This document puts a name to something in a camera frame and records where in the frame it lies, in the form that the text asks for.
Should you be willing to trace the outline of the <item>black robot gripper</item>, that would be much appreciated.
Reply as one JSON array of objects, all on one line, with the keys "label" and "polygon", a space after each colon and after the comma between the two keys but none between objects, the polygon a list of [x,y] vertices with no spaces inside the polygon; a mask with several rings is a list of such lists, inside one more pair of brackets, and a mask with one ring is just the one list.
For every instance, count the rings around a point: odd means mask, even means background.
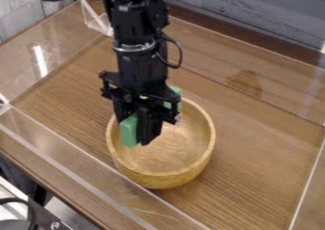
[{"label": "black robot gripper", "polygon": [[166,84],[169,69],[178,68],[168,62],[168,48],[130,51],[117,54],[118,72],[102,71],[102,96],[113,101],[117,120],[122,122],[138,114],[138,140],[149,145],[162,134],[164,122],[177,123],[181,96]]}]

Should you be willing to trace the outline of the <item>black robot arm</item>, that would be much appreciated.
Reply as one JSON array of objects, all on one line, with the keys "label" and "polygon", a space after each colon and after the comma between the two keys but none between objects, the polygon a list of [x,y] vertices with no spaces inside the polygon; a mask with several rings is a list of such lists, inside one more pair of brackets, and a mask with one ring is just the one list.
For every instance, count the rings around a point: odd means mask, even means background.
[{"label": "black robot arm", "polygon": [[113,26],[118,71],[103,71],[102,95],[113,101],[122,144],[150,144],[165,123],[176,124],[181,94],[168,85],[169,10],[164,0],[103,0]]}]

